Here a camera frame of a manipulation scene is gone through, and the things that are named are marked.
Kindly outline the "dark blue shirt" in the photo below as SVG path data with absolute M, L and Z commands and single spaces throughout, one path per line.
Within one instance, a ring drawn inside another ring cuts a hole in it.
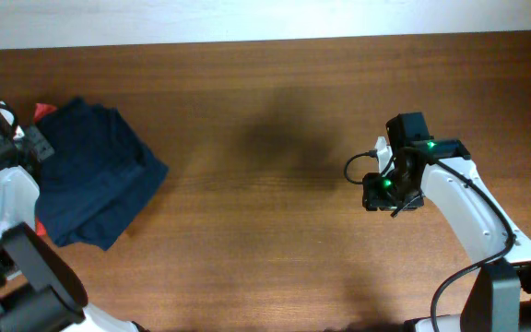
M 36 215 L 59 247 L 108 250 L 158 192 L 169 168 L 113 108 L 74 98 L 35 125 L 55 153 L 41 165 Z

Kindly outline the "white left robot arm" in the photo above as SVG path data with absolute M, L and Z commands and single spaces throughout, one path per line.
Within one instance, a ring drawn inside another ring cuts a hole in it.
M 52 155 L 40 131 L 19 126 L 0 101 L 0 332 L 138 332 L 138 323 L 90 303 L 75 272 L 36 233 L 34 173 Z

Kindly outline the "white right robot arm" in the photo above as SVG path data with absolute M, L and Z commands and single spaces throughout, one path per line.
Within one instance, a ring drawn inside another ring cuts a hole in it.
M 430 314 L 406 331 L 531 331 L 531 240 L 483 183 L 458 139 L 438 140 L 421 113 L 389 120 L 369 156 L 378 172 L 362 179 L 368 211 L 400 212 L 430 200 L 443 214 L 471 265 L 434 292 Z

